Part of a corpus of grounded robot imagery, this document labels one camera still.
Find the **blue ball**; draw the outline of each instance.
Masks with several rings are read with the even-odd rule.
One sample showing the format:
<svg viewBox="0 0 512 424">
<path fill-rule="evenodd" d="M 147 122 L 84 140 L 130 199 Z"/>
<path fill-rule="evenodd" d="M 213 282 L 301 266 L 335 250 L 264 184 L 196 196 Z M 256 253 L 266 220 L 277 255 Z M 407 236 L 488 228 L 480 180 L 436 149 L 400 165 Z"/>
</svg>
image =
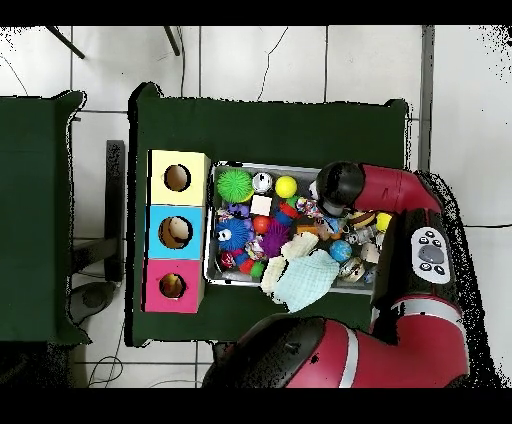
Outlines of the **blue ball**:
<svg viewBox="0 0 512 424">
<path fill-rule="evenodd" d="M 344 240 L 336 240 L 329 248 L 329 254 L 338 262 L 346 262 L 352 255 L 352 246 Z"/>
</svg>

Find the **green table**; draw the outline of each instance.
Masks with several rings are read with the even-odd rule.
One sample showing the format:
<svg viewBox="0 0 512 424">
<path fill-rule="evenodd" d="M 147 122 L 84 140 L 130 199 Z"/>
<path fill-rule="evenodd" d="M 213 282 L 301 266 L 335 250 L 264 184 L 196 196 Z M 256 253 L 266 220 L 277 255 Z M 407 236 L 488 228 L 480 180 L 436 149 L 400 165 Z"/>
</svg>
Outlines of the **green table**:
<svg viewBox="0 0 512 424">
<path fill-rule="evenodd" d="M 322 168 L 334 160 L 403 168 L 407 104 L 289 104 L 163 98 L 152 83 L 129 101 L 127 343 L 155 340 L 236 340 L 265 316 L 285 312 L 258 288 L 207 285 L 197 314 L 142 312 L 146 153 L 149 149 L 205 153 L 231 160 Z M 322 315 L 366 330 L 367 295 L 329 293 L 298 313 Z"/>
<path fill-rule="evenodd" d="M 0 341 L 89 341 L 66 313 L 72 197 L 69 123 L 84 99 L 0 98 Z"/>
</svg>

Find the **purple toy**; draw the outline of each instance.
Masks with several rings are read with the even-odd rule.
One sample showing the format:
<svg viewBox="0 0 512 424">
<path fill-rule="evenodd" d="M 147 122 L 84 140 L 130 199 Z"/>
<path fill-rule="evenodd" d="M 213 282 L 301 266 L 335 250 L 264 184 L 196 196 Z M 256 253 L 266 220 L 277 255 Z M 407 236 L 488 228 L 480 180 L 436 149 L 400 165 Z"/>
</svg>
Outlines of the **purple toy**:
<svg viewBox="0 0 512 424">
<path fill-rule="evenodd" d="M 275 219 L 270 221 L 268 230 L 260 243 L 261 248 L 269 258 L 275 258 L 281 254 L 281 246 L 288 241 L 289 228 L 280 224 Z"/>
<path fill-rule="evenodd" d="M 228 203 L 228 212 L 235 218 L 249 218 L 249 206 Z"/>
</svg>

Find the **yellow toy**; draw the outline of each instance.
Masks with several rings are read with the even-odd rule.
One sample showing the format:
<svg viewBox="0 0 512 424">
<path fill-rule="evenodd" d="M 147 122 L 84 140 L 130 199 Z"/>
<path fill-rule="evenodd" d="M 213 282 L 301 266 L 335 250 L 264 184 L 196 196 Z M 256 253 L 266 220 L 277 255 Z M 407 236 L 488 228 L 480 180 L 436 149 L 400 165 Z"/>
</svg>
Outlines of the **yellow toy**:
<svg viewBox="0 0 512 424">
<path fill-rule="evenodd" d="M 377 230 L 385 233 L 391 221 L 391 215 L 385 212 L 379 212 L 377 214 Z"/>
<path fill-rule="evenodd" d="M 276 181 L 276 193 L 283 199 L 292 197 L 297 192 L 297 182 L 288 176 L 280 177 Z"/>
</svg>

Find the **cable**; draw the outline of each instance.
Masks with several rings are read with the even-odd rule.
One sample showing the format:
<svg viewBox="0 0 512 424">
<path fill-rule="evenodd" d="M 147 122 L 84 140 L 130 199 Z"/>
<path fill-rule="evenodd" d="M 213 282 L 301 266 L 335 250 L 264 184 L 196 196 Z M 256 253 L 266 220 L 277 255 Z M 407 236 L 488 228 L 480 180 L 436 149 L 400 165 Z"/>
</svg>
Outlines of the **cable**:
<svg viewBox="0 0 512 424">
<path fill-rule="evenodd" d="M 272 50 L 270 50 L 270 53 L 267 55 L 267 69 L 265 71 L 265 75 L 263 76 L 263 84 L 261 84 L 261 92 L 260 92 L 260 95 L 258 96 L 258 99 L 256 100 L 257 102 L 260 101 L 261 95 L 263 94 L 263 89 L 265 88 L 265 80 L 267 79 L 267 72 L 268 72 L 268 68 L 270 67 L 270 55 L 274 52 L 275 49 L 277 49 L 277 46 L 279 46 L 279 43 L 281 42 L 281 40 L 284 37 L 284 34 L 286 34 L 286 31 L 288 31 L 288 28 L 289 27 L 286 27 L 284 32 L 281 34 L 281 38 L 279 39 L 277 44 L 274 46 L 274 48 Z"/>
<path fill-rule="evenodd" d="M 5 63 L 7 63 L 9 65 L 9 68 L 11 68 L 11 71 L 14 73 L 14 75 L 16 76 L 16 79 L 20 82 L 21 86 L 23 87 L 23 90 L 25 91 L 25 96 L 28 96 L 28 93 L 27 93 L 27 89 L 25 88 L 25 86 L 23 85 L 23 83 L 21 82 L 20 80 L 20 77 L 18 77 L 18 74 L 16 73 L 16 71 L 14 70 L 14 68 L 11 66 L 11 64 L 9 63 L 9 61 L 3 57 L 1 54 L 0 54 L 0 57 L 5 60 Z"/>
<path fill-rule="evenodd" d="M 500 224 L 500 225 L 463 225 L 465 228 L 510 228 L 512 224 Z"/>
<path fill-rule="evenodd" d="M 107 380 L 92 381 L 92 379 L 94 377 L 94 373 L 96 372 L 96 368 L 98 368 L 98 365 L 100 365 L 105 359 L 113 359 L 114 360 L 114 364 L 112 365 L 112 368 L 114 368 L 115 362 L 118 361 L 119 364 L 121 365 L 121 371 L 114 378 L 110 378 L 112 376 L 112 370 L 111 370 L 110 377 Z M 96 362 L 96 364 L 94 365 L 94 368 L 92 369 L 92 373 L 91 373 L 91 376 L 89 377 L 89 383 L 87 384 L 87 388 L 91 387 L 93 384 L 99 384 L 99 383 L 107 383 L 107 385 L 108 385 L 108 383 L 110 381 L 117 380 L 119 377 L 121 377 L 121 374 L 123 373 L 123 368 L 124 368 L 123 363 L 119 360 L 119 358 L 117 356 L 105 356 L 105 357 L 101 358 L 98 362 Z"/>
<path fill-rule="evenodd" d="M 202 381 L 198 381 L 198 380 L 165 380 L 165 381 L 159 381 L 158 383 L 155 383 L 152 386 L 149 386 L 148 389 L 152 389 L 153 387 L 156 387 L 159 384 L 164 384 L 164 383 L 196 383 L 196 384 L 199 383 L 199 384 L 203 384 Z"/>
<path fill-rule="evenodd" d="M 183 34 L 182 34 L 182 30 L 181 30 L 181 27 L 176 27 L 177 28 L 177 31 L 178 31 L 178 36 L 180 37 L 180 42 L 181 42 L 181 55 L 183 56 L 183 60 L 182 60 L 182 67 L 183 67 L 183 70 L 181 72 L 181 97 L 183 97 L 183 84 L 185 82 L 185 46 L 183 45 Z"/>
</svg>

